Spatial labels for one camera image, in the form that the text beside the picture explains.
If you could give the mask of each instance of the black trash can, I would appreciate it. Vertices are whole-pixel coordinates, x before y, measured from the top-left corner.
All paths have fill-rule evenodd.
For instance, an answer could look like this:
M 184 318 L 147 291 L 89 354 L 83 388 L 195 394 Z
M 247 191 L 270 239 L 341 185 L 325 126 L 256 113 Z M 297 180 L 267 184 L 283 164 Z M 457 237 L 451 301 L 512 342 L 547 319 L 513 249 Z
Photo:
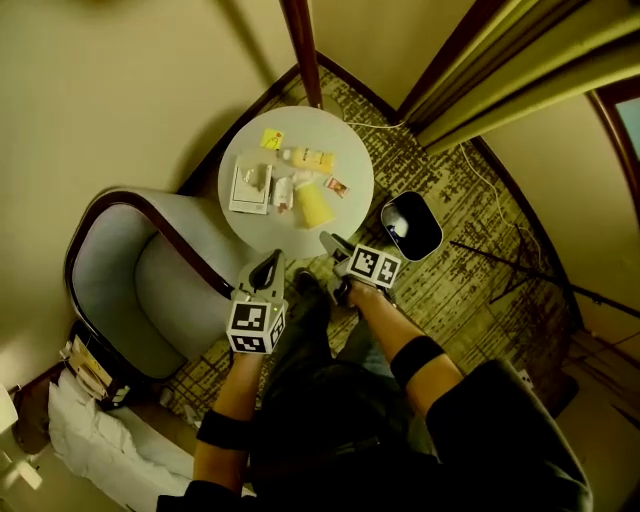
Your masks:
M 402 255 L 420 261 L 443 240 L 442 228 L 424 198 L 408 190 L 382 207 L 380 220 Z

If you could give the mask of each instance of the black wristband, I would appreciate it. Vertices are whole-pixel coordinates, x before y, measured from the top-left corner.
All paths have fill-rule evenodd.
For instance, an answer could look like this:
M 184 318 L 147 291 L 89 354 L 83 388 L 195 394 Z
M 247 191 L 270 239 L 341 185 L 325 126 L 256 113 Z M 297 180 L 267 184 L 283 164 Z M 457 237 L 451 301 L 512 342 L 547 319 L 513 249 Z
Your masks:
M 250 421 L 229 418 L 215 411 L 209 411 L 198 430 L 198 440 L 227 450 L 247 450 L 251 442 Z
M 391 373 L 404 389 L 420 368 L 440 354 L 444 354 L 440 345 L 429 336 L 418 336 L 402 347 L 393 358 Z

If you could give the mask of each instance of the white cloth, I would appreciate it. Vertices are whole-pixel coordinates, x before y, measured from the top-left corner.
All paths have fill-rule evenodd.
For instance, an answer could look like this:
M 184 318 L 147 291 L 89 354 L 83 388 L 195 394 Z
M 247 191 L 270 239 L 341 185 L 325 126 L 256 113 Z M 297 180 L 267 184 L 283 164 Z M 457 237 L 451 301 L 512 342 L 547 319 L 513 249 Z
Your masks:
M 73 473 L 91 480 L 121 506 L 153 512 L 160 494 L 185 493 L 189 478 L 141 457 L 122 421 L 100 411 L 68 370 L 57 386 L 49 385 L 49 418 L 56 454 Z M 155 446 L 161 446 L 157 439 Z M 176 467 L 180 465 L 186 467 L 184 459 Z

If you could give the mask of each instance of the cable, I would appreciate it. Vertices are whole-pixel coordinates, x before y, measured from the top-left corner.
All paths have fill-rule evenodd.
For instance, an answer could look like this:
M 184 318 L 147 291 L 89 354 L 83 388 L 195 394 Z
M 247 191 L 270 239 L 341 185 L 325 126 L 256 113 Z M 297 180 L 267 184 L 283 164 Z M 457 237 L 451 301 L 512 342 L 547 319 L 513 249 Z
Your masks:
M 366 124 L 366 123 L 346 123 L 350 126 L 366 126 L 367 128 L 382 128 L 383 130 L 390 130 L 391 128 L 400 128 L 402 125 L 404 125 L 404 121 L 402 121 L 399 124 L 394 124 L 393 126 L 376 126 L 373 124 Z
M 462 144 L 460 144 L 460 149 L 462 150 L 462 154 L 464 155 L 464 159 L 467 161 L 467 165 L 469 166 L 469 169 L 471 169 L 478 178 L 480 178 L 482 181 L 484 181 L 487 185 L 489 185 L 493 189 L 493 193 L 496 196 L 496 204 L 498 205 L 498 212 L 500 213 L 500 218 L 502 219 L 502 222 L 504 222 L 510 228 L 516 228 L 516 229 L 521 229 L 522 231 L 526 231 L 528 233 L 529 237 L 531 238 L 531 240 L 533 241 L 533 243 L 536 244 L 536 247 L 538 248 L 538 265 L 542 269 L 542 249 L 540 248 L 540 244 L 538 244 L 538 241 L 535 239 L 535 237 L 533 236 L 531 231 L 529 231 L 529 229 L 523 228 L 523 227 L 520 227 L 520 226 L 516 226 L 515 224 L 511 224 L 511 223 L 507 222 L 507 220 L 504 218 L 504 214 L 502 213 L 502 206 L 500 205 L 500 199 L 498 197 L 498 189 L 493 186 L 493 183 L 491 183 L 489 180 L 485 179 L 478 171 L 476 171 L 473 168 L 473 165 L 471 165 L 471 162 L 469 161 L 469 158 L 467 157 L 467 152 L 464 150 L 464 146 Z

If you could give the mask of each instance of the carpet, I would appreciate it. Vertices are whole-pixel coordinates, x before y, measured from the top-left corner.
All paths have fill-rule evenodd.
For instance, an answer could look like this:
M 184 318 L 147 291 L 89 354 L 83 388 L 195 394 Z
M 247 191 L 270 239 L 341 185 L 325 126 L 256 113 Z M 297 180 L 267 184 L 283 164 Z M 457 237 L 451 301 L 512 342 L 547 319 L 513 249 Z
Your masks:
M 320 78 L 323 94 L 340 105 L 345 121 L 387 124 L 364 96 L 323 67 Z M 304 89 L 298 76 L 263 111 L 295 105 L 302 97 Z M 403 260 L 394 285 L 398 305 L 445 348 L 462 371 L 468 373 L 492 358 L 508 359 L 516 369 L 528 371 L 537 395 L 548 407 L 553 407 L 562 394 L 560 362 L 573 330 L 561 289 L 540 280 L 529 280 L 490 304 L 509 282 L 511 269 L 449 243 L 462 242 L 515 260 L 520 237 L 516 229 L 502 222 L 493 190 L 469 169 L 460 147 L 430 156 L 404 127 L 355 126 L 354 130 L 371 156 L 375 189 L 369 213 L 350 241 L 400 256 L 379 221 L 379 211 L 405 190 L 420 193 L 442 226 L 444 241 L 419 263 Z M 496 187 L 505 218 L 530 229 L 527 218 L 480 153 L 471 143 L 465 143 L 464 148 L 473 167 Z M 204 195 L 214 199 L 217 196 L 215 169 Z M 524 240 L 537 260 L 536 245 L 526 233 Z M 544 252 L 540 256 L 542 266 L 538 268 L 554 274 Z M 291 311 L 299 298 L 291 280 L 300 267 L 310 268 L 321 281 L 326 281 L 332 262 L 328 256 L 287 262 L 285 298 Z M 334 312 L 328 331 L 334 353 L 344 345 L 356 322 L 354 311 Z M 269 365 L 265 366 L 266 375 Z M 171 409 L 184 416 L 184 406 L 188 404 L 203 415 L 215 400 L 228 367 L 229 346 L 225 339 L 185 365 L 169 382 L 174 391 Z

